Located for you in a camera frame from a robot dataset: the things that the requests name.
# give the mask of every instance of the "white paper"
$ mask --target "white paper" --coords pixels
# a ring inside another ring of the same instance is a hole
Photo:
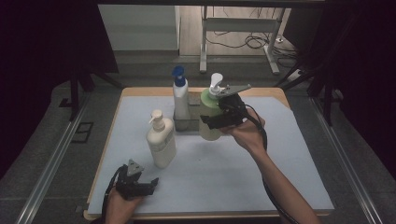
[[[332,202],[318,175],[292,111],[272,97],[244,97],[265,119],[268,153],[314,209],[332,210]],[[110,178],[129,159],[145,170],[139,179],[159,177],[152,196],[136,214],[276,210],[268,199],[256,163],[231,136],[208,142],[198,133],[176,133],[177,154],[165,169],[157,168],[146,141],[153,109],[173,117],[169,96],[123,97],[106,155],[97,176],[89,214],[100,214]]]

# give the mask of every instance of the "hand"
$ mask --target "hand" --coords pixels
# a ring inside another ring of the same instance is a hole
[[[108,195],[106,224],[125,224],[134,214],[136,207],[143,201],[143,197],[136,197],[126,201],[113,188]]]
[[[252,109],[248,108],[247,112],[254,119],[260,119],[262,127],[264,126],[265,120],[260,116],[257,116]],[[232,135],[236,143],[238,143],[239,146],[243,147],[250,153],[254,150],[264,149],[262,135],[260,134],[256,125],[254,125],[254,123],[248,119],[238,126],[220,128],[219,130],[223,133]]]

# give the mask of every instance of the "pump bottle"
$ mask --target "pump bottle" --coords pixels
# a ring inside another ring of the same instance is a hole
[[[176,131],[188,129],[191,119],[189,110],[189,82],[183,75],[184,68],[182,66],[176,66],[172,72],[172,76],[175,77],[173,93]]]
[[[217,95],[221,92],[219,84],[223,79],[222,74],[212,75],[210,87],[201,93],[200,115],[213,117],[222,114],[219,108]],[[221,132],[217,129],[210,130],[207,124],[199,120],[199,134],[207,141],[215,141],[221,137]]]
[[[152,128],[146,137],[148,146],[154,164],[163,169],[176,155],[174,124],[171,119],[163,118],[163,112],[159,109],[152,111],[149,123],[152,123]]]

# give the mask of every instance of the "lotion bottle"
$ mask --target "lotion bottle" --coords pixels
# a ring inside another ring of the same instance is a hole
[[[183,76],[184,68],[176,66],[172,72],[175,77],[173,94],[175,101],[176,131],[184,131],[189,127],[191,115],[189,110],[189,82]]]
[[[174,124],[171,119],[163,118],[163,112],[159,109],[152,111],[149,123],[152,123],[152,128],[146,137],[148,146],[154,164],[163,169],[176,155]]]
[[[217,98],[217,94],[221,92],[219,84],[222,79],[223,76],[220,73],[212,75],[210,87],[201,93],[200,115],[213,117],[222,114]],[[199,120],[199,134],[207,141],[215,141],[221,137],[221,131],[218,129],[210,130],[201,119]]]

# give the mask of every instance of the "black curtain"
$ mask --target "black curtain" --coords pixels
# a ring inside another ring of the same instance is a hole
[[[396,178],[395,4],[369,1],[333,64],[341,108]]]
[[[18,157],[72,73],[118,72],[98,6],[89,0],[0,3],[0,176]]]

